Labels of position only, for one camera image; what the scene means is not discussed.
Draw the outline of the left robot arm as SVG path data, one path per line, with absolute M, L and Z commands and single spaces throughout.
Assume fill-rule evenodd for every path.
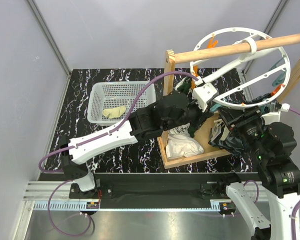
M 210 108 L 200 107 L 196 99 L 173 91 L 160 100 L 137 109 L 123 120 L 95 133 L 61 142 L 65 151 L 61 165 L 67 180 L 73 180 L 87 198 L 97 194 L 98 186 L 87 161 L 96 155 L 124 145 L 161 136 L 162 132 L 190 124 L 194 129 L 212 116 Z

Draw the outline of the cream sock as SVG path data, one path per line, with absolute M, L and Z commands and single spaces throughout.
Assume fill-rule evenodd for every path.
M 227 136 L 229 135 L 229 133 L 230 133 L 230 131 L 227 128 L 224 128 L 224 131 L 223 131 L 223 133 L 222 133 L 222 135 L 220 137 L 220 140 L 221 141 L 225 141 L 226 138 L 227 138 Z
M 126 106 L 119 106 L 115 108 L 106 108 L 102 111 L 104 117 L 109 119 L 115 119 L 121 117 L 126 112 Z

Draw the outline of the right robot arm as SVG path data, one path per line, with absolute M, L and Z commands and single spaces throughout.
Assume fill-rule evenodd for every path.
M 290 158 L 297 146 L 293 129 L 280 121 L 267 124 L 257 106 L 247 110 L 220 107 L 218 112 L 230 134 L 246 144 L 255 158 L 271 218 L 261 213 L 235 173 L 220 178 L 217 194 L 234 203 L 252 239 L 299 240 L 300 170 Z

